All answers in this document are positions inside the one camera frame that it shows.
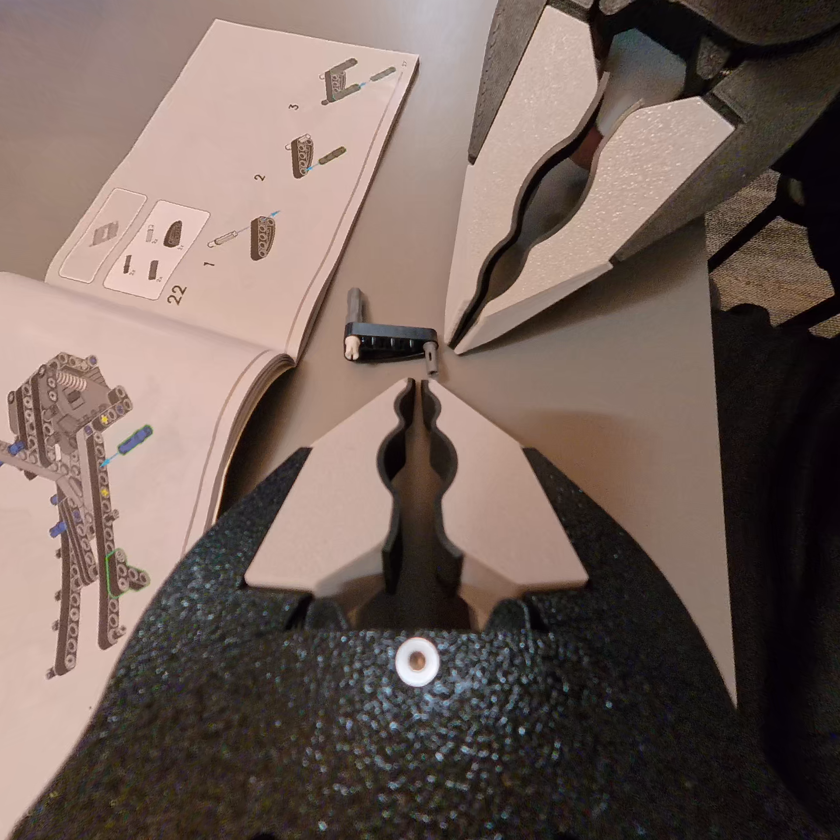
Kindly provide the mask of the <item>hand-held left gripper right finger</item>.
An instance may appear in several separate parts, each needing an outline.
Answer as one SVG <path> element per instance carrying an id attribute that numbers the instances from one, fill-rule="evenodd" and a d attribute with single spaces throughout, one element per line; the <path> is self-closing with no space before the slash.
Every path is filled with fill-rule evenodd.
<path id="1" fill-rule="evenodd" d="M 422 381 L 430 463 L 442 485 L 435 529 L 444 587 L 476 629 L 494 609 L 531 593 L 578 589 L 583 563 L 519 442 L 435 381 Z"/>

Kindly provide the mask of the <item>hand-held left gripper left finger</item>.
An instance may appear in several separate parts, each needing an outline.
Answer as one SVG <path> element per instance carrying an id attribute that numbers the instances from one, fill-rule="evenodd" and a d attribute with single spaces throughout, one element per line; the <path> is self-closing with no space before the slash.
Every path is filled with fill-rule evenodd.
<path id="1" fill-rule="evenodd" d="M 249 588 L 310 595 L 350 624 L 396 592 L 405 545 L 394 478 L 416 390 L 412 378 L 397 381 L 310 447 L 245 573 Z"/>

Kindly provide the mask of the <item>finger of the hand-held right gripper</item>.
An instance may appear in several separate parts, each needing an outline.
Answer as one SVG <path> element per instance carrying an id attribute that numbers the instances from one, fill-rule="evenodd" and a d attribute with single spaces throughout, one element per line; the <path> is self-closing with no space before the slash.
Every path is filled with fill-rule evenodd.
<path id="1" fill-rule="evenodd" d="M 518 237 L 535 181 L 571 154 L 606 88 L 589 23 L 550 5 L 526 8 L 517 33 L 503 18 L 511 5 L 498 6 L 491 27 L 448 278 L 447 343 L 463 343 L 490 301 L 490 274 Z"/>
<path id="2" fill-rule="evenodd" d="M 630 112 L 598 151 L 580 208 L 530 248 L 519 277 L 483 307 L 455 352 L 499 338 L 609 271 L 618 251 L 733 131 L 701 97 Z"/>

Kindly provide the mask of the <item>black toy brick beam with pins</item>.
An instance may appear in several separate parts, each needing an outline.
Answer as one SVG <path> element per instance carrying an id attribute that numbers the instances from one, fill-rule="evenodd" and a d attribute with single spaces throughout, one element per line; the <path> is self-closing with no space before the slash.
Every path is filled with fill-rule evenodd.
<path id="1" fill-rule="evenodd" d="M 438 335 L 434 329 L 368 322 L 364 296 L 357 287 L 349 290 L 347 302 L 343 333 L 347 361 L 367 364 L 423 359 L 428 375 L 438 375 Z"/>

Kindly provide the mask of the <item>grey desk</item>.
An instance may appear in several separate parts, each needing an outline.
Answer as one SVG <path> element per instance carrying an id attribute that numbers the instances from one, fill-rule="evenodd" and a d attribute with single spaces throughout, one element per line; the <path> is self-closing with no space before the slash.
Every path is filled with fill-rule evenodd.
<path id="1" fill-rule="evenodd" d="M 2 2 L 2 270 L 37 280 L 216 19 L 420 56 L 298 366 L 259 404 L 231 507 L 421 364 L 341 357 L 348 289 L 373 319 L 443 331 L 495 2 Z M 442 383 L 536 448 L 667 576 L 736 695 L 705 229 L 619 264 Z"/>

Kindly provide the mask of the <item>black chair base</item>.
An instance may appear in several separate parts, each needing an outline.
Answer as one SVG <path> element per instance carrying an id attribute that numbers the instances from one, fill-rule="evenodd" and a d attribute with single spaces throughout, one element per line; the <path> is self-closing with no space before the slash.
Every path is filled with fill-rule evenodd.
<path id="1" fill-rule="evenodd" d="M 777 173 L 767 171 L 706 215 L 709 257 L 771 205 L 779 180 Z M 833 294 L 830 277 L 812 256 L 805 228 L 783 217 L 769 221 L 712 270 L 710 285 L 715 308 L 757 306 L 769 313 L 774 325 Z"/>

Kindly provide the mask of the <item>person's dark trousers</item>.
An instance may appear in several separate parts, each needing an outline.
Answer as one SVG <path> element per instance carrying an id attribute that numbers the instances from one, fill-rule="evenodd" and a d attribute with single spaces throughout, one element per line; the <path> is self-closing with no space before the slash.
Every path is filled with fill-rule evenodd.
<path id="1" fill-rule="evenodd" d="M 838 838 L 838 337 L 753 304 L 711 316 L 738 707 Z"/>

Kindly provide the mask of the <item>open building instruction booklet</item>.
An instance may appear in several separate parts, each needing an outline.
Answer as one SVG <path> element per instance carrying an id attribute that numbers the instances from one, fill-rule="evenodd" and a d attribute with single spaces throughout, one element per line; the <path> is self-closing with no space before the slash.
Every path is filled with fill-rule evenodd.
<path id="1" fill-rule="evenodd" d="M 419 63 L 214 21 L 45 281 L 2 273 L 2 838 L 216 521 Z"/>

